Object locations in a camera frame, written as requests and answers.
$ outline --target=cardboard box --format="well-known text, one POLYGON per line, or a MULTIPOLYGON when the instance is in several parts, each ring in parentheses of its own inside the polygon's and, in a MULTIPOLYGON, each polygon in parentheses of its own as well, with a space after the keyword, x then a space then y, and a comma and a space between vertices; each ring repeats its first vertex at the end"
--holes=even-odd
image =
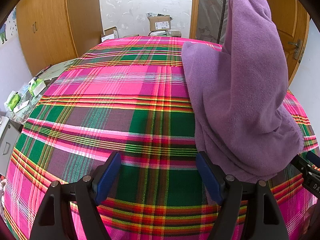
POLYGON ((104 30, 104 35, 101 36, 101 41, 118 39, 118 38, 119 38, 119 35, 118 35, 117 27, 112 27, 104 30))
POLYGON ((150 22, 150 31, 164 31, 171 29, 170 16, 148 17, 150 22))

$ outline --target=package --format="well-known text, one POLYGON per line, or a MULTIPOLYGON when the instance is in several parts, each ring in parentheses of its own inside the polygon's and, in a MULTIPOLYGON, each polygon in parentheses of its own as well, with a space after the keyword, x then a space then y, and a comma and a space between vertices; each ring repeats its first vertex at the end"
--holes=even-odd
POLYGON ((118 39, 118 30, 117 27, 112 27, 109 29, 104 30, 104 35, 101 36, 101 41, 111 40, 111 39, 118 39))
POLYGON ((146 15, 147 15, 147 17, 149 18, 149 17, 155 17, 155 16, 170 16, 170 15, 164 15, 164 14, 161 14, 161 13, 146 13, 146 15))
POLYGON ((46 85, 42 79, 31 79, 29 92, 32 96, 37 97, 45 87, 46 85))
POLYGON ((21 97, 16 91, 12 91, 8 96, 7 101, 4 103, 4 107, 7 111, 12 111, 19 103, 21 97))
POLYGON ((167 36, 181 38, 181 31, 179 30, 167 30, 166 32, 167 32, 167 36))
POLYGON ((170 15, 148 17, 150 22, 150 31, 164 31, 171 28, 170 15))

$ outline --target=wooden wardrobe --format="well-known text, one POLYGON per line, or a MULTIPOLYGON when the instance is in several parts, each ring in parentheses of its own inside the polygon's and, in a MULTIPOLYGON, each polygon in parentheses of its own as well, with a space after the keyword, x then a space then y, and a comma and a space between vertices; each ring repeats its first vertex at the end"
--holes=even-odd
POLYGON ((50 64, 80 57, 103 34, 99 0, 21 0, 17 26, 33 76, 50 64))

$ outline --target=drawer handle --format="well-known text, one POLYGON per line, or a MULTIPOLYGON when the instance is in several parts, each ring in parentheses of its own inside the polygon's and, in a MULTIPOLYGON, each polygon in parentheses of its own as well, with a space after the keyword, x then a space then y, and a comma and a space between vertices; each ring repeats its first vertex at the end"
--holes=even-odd
POLYGON ((8 144, 10 145, 10 143, 5 142, 5 147, 4 147, 4 150, 3 150, 3 152, 2 152, 2 155, 6 155, 6 154, 8 153, 8 151, 5 153, 5 149, 6 149, 6 147, 7 147, 8 144))

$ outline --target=floral wallpaper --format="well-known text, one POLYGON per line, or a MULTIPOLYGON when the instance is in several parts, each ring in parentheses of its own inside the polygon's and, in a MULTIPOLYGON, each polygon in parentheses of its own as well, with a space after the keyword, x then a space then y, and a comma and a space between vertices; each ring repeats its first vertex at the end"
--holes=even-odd
POLYGON ((6 22, 0 26, 0 48, 5 45, 12 37, 18 35, 16 8, 10 13, 6 22))
POLYGON ((100 0, 103 29, 116 26, 119 37, 150 33, 148 12, 170 15, 171 29, 189 37, 192 0, 100 0))

